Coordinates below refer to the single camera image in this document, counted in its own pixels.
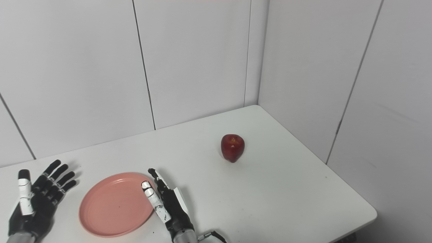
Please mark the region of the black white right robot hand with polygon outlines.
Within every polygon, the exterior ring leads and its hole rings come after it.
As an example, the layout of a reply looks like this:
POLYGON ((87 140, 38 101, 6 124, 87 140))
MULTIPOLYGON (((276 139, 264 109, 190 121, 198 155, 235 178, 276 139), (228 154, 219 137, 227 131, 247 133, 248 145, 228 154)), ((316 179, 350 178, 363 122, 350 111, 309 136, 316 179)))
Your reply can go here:
POLYGON ((143 181, 142 190, 171 237, 174 238, 179 232, 186 230, 194 231, 179 189, 170 188, 156 169, 149 168, 148 172, 154 178, 156 189, 149 181, 143 181))

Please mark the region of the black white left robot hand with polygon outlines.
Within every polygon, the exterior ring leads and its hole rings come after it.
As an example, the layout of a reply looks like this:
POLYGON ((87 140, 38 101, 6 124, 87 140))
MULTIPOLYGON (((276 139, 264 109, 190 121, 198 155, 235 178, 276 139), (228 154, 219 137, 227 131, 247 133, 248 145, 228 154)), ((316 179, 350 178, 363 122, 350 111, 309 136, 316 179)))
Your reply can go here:
POLYGON ((75 172, 60 160, 53 161, 31 182, 30 171, 18 172, 19 200, 9 218, 8 243, 40 243, 54 223, 54 214, 73 188, 75 172))

